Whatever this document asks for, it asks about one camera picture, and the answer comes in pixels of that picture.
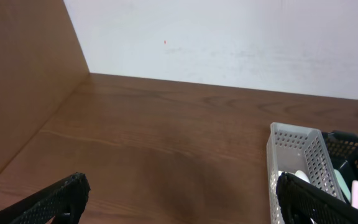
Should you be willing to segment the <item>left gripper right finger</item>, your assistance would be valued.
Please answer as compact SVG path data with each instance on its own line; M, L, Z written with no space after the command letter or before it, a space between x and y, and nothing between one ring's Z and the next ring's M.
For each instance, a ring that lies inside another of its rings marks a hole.
M276 195L285 224L358 224L358 209L293 174L278 178Z

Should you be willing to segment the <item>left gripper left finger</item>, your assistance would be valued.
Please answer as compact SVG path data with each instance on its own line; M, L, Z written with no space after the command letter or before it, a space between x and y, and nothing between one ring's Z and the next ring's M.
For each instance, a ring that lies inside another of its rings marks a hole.
M90 185L75 172L0 211L0 224L76 224L85 211Z

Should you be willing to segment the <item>white spoon cluster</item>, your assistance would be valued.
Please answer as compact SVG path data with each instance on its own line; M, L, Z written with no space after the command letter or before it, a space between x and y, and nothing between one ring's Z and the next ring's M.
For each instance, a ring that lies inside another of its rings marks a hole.
M304 180L307 183L310 183L310 180L308 178L308 176L302 171L302 170L297 170L295 172L295 175L300 178L301 180Z

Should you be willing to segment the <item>pale blue plastic fork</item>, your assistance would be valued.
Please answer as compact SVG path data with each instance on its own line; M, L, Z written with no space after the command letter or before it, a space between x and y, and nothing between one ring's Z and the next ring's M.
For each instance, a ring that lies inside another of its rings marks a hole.
M334 173L336 175L336 178L337 178L337 181L338 181L338 184L341 188L341 191L342 191L342 194L345 196L345 198L351 202L351 191L349 190L347 184L346 184L346 181L344 180L343 176L341 175L341 173L335 169L334 170Z

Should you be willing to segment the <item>white fork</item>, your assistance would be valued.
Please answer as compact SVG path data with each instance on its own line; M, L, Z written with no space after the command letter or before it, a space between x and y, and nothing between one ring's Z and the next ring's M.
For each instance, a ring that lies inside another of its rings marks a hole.
M358 209L358 180L352 181L351 206Z

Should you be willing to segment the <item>black plastic basket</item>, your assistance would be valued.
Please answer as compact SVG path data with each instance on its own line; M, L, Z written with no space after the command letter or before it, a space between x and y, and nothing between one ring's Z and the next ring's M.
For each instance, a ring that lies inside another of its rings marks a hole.
M358 136L341 131L322 135L334 169L341 173L351 191L352 181L358 180Z

